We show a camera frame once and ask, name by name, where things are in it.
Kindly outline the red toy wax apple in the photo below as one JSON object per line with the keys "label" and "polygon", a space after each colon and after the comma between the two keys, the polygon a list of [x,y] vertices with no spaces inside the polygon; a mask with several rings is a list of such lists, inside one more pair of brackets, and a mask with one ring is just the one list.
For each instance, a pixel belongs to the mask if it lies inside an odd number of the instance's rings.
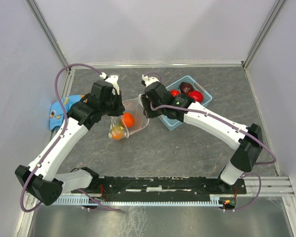
{"label": "red toy wax apple", "polygon": [[171,94],[172,94],[172,96],[176,97],[176,96],[178,96],[180,94],[180,91],[178,91],[178,90],[171,90]]}

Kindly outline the orange toy tangerine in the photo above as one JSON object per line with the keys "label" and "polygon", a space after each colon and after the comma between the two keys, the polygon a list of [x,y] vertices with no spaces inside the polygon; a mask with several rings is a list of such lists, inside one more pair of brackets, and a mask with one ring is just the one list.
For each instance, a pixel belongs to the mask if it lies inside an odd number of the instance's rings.
{"label": "orange toy tangerine", "polygon": [[125,112],[120,119],[122,125],[124,125],[127,128],[131,128],[135,125],[135,118],[134,116],[129,113],[129,112]]}

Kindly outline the green yellow toy mango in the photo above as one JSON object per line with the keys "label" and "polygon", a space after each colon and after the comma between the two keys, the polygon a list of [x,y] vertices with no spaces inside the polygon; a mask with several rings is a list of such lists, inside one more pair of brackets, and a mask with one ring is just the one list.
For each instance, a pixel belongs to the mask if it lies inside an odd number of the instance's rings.
{"label": "green yellow toy mango", "polygon": [[125,128],[122,126],[115,126],[112,128],[111,137],[114,140],[120,140],[125,137]]}

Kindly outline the clear dotted zip top bag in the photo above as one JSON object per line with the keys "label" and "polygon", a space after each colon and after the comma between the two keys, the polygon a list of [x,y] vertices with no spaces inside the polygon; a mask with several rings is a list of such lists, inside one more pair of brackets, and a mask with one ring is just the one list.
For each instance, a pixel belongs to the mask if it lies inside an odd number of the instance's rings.
{"label": "clear dotted zip top bag", "polygon": [[123,115],[111,117],[108,137],[112,140],[128,138],[149,124],[149,119],[144,115],[144,107],[141,101],[141,94],[138,97],[122,102],[125,107]]}

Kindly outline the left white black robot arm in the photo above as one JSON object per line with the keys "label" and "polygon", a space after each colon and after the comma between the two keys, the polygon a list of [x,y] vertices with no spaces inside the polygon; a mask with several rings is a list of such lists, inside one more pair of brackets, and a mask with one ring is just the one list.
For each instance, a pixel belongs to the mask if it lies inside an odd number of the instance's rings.
{"label": "left white black robot arm", "polygon": [[99,175],[87,167],[65,174],[57,171],[75,144],[102,116],[122,115],[125,108],[117,82],[118,76],[112,75],[93,83],[91,92],[71,106],[66,121],[39,156],[29,165],[16,168],[23,192],[51,205],[63,193],[83,188],[90,193],[98,190]]}

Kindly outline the dark red toy fruit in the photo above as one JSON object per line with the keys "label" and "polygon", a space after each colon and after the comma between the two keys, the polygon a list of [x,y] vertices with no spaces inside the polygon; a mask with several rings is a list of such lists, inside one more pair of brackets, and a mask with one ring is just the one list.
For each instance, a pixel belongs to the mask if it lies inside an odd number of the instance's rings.
{"label": "dark red toy fruit", "polygon": [[189,95],[194,91],[194,87],[188,82],[182,82],[179,86],[181,93]]}

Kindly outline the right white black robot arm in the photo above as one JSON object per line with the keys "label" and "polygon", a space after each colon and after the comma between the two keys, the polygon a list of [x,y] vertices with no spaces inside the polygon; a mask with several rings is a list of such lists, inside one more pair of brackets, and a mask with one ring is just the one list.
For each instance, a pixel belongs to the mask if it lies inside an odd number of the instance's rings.
{"label": "right white black robot arm", "polygon": [[235,150],[229,163],[216,181],[217,189],[228,193],[243,173],[252,171],[261,151],[261,128],[232,122],[202,106],[185,94],[173,96],[156,78],[143,79],[141,101],[148,119],[159,116],[198,127],[228,144]]}

